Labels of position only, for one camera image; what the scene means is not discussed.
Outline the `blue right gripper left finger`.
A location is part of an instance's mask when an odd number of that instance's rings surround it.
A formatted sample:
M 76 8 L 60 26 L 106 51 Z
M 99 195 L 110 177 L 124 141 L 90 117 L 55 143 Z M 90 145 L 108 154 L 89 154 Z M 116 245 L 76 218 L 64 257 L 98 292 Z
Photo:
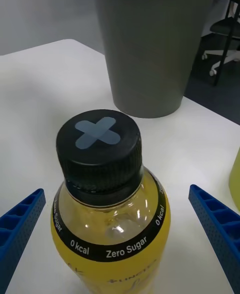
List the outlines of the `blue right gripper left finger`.
M 29 238 L 46 204 L 42 188 L 0 217 L 0 293 L 11 282 Z

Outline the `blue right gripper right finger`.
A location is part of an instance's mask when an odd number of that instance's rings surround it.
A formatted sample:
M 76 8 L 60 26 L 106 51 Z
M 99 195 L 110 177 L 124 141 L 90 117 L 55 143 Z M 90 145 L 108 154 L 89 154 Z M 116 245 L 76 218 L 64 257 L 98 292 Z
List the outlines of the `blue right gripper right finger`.
M 235 294 L 240 292 L 240 215 L 195 184 L 188 199 Z

